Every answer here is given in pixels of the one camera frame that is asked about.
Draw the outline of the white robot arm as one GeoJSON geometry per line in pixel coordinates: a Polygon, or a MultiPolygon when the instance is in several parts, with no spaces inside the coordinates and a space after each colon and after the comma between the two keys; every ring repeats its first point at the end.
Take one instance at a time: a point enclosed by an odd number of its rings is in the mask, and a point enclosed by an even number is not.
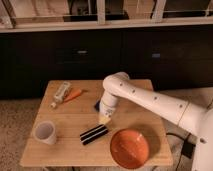
{"type": "Polygon", "coordinates": [[[119,97],[128,99],[196,136],[191,171],[213,171],[213,108],[206,109],[190,101],[137,87],[125,72],[107,76],[102,85],[100,124],[111,120],[119,97]]]}

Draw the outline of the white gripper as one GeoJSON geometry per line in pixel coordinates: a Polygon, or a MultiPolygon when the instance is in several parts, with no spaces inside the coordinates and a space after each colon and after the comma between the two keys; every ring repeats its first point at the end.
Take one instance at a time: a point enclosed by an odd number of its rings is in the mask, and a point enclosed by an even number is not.
{"type": "Polygon", "coordinates": [[[103,93],[103,96],[99,104],[99,123],[106,125],[111,121],[110,116],[115,112],[118,103],[118,98],[107,91],[103,93]]]}

